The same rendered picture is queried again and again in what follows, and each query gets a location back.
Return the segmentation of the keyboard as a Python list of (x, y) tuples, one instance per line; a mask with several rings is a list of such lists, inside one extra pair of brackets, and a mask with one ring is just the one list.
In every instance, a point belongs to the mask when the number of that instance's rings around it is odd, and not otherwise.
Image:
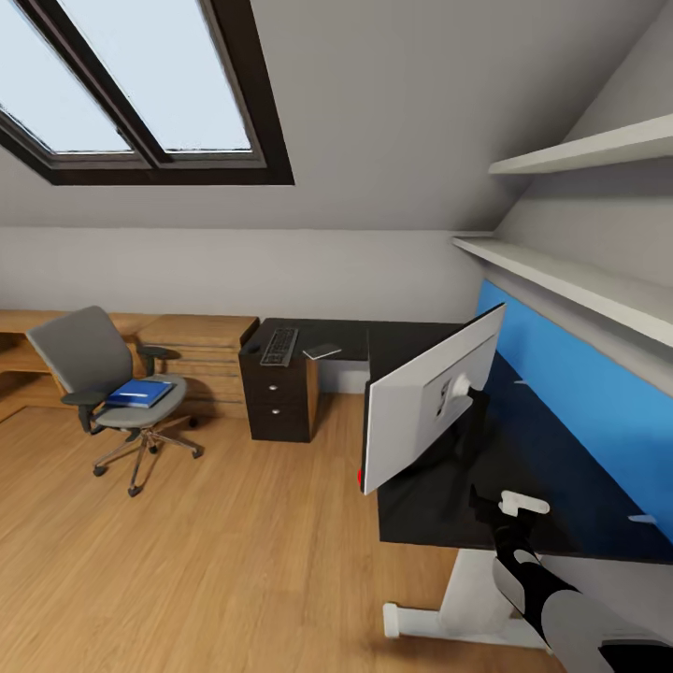
[(297, 328), (277, 328), (260, 365), (288, 366), (298, 333), (299, 329)]

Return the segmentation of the notebook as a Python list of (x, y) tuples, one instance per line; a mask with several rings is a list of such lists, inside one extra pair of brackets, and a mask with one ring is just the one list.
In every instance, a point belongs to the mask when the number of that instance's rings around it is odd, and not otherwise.
[(333, 343), (326, 343), (321, 346), (305, 350), (304, 353), (311, 358), (311, 360), (321, 359), (323, 356), (339, 352), (340, 349), (338, 346), (335, 346)]

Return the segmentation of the folder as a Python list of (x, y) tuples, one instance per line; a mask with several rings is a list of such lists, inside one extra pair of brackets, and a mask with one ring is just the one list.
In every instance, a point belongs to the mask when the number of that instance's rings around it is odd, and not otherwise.
[(111, 394), (105, 401), (106, 404), (150, 408), (169, 389), (171, 382), (134, 380), (131, 379), (118, 391)]

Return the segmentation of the monitor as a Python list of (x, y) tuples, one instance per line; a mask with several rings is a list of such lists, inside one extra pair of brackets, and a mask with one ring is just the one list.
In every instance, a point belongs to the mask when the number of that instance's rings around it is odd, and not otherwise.
[[(482, 389), (490, 374), (507, 303), (489, 309), (423, 350), (365, 383), (363, 463), (357, 480), (363, 494), (399, 472), (417, 472), (452, 459), (469, 470), (491, 397)], [(471, 406), (458, 456), (456, 421)], [(451, 449), (426, 465), (410, 466), (450, 427)]]

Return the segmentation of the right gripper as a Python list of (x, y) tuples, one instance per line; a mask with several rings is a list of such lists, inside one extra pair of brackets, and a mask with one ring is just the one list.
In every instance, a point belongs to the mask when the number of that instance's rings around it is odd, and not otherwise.
[(471, 493), (468, 505), (475, 508), (475, 518), (480, 523), (491, 525), (492, 533), (495, 534), (502, 528), (516, 528), (524, 537), (529, 537), (534, 525), (535, 515), (532, 511), (518, 508), (517, 517), (503, 513), (498, 506), (499, 502), (486, 498), (478, 498), (475, 484), (471, 484)]

